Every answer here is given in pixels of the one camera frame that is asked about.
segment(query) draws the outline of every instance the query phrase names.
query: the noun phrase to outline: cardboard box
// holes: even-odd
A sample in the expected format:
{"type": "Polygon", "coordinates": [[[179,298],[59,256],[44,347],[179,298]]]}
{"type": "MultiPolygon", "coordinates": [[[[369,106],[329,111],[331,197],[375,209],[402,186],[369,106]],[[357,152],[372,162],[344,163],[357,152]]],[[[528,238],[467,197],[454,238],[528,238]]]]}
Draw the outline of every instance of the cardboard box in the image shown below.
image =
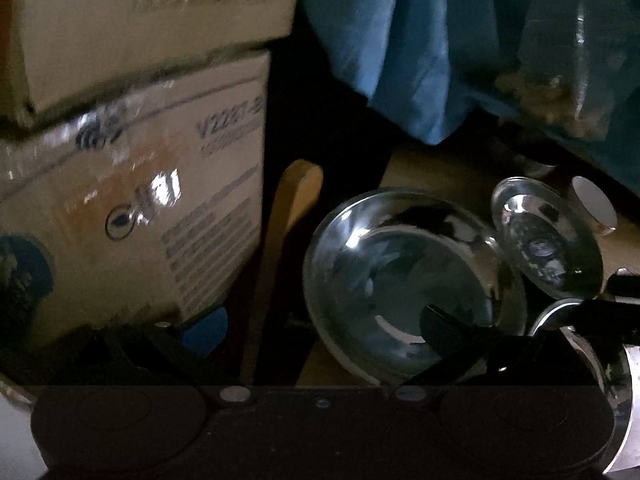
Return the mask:
{"type": "Polygon", "coordinates": [[[268,53],[0,140],[0,341],[219,303],[258,245],[268,53]]]}
{"type": "Polygon", "coordinates": [[[0,0],[0,114],[43,124],[140,72],[289,34],[296,0],[0,0]]]}

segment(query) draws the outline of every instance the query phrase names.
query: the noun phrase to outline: black circle logo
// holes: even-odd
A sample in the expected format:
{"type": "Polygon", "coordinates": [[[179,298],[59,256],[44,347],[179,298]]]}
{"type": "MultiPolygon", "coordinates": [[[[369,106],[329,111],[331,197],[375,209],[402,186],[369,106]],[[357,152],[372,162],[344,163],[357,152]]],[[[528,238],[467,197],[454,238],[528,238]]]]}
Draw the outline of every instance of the black circle logo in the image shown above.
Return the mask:
{"type": "Polygon", "coordinates": [[[131,204],[120,204],[107,215],[104,232],[109,240],[119,242],[131,234],[135,225],[135,211],[131,204]]]}

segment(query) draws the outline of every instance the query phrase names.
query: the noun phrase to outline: blue circular print on box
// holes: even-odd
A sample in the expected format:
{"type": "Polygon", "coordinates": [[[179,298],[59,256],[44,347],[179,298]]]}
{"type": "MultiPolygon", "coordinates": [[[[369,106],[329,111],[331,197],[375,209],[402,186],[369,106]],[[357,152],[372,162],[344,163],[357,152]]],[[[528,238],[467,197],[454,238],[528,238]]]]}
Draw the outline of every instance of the blue circular print on box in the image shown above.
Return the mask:
{"type": "Polygon", "coordinates": [[[51,258],[34,238],[0,236],[0,336],[22,338],[40,301],[53,290],[51,258]]]}

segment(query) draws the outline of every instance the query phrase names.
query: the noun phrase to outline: white surface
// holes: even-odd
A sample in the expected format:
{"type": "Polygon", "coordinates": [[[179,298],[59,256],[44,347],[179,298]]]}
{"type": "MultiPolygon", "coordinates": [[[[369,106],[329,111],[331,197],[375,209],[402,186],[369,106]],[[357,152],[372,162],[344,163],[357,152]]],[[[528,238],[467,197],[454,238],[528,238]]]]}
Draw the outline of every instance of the white surface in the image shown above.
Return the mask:
{"type": "Polygon", "coordinates": [[[47,470],[31,436],[30,419],[0,396],[0,480],[33,480],[47,470]]]}
{"type": "Polygon", "coordinates": [[[606,227],[618,226],[616,210],[598,186],[582,176],[574,176],[572,186],[578,199],[591,216],[606,227]]]}

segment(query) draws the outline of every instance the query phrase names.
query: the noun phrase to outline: food in plastic bag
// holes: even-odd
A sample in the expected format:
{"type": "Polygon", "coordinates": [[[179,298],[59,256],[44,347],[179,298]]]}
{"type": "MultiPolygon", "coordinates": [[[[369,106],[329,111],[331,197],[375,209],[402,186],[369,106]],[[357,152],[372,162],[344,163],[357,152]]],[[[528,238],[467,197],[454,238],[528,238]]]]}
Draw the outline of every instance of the food in plastic bag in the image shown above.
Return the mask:
{"type": "Polygon", "coordinates": [[[640,86],[640,20],[631,0],[533,0],[517,72],[496,87],[522,111],[572,137],[603,139],[609,118],[640,86]]]}

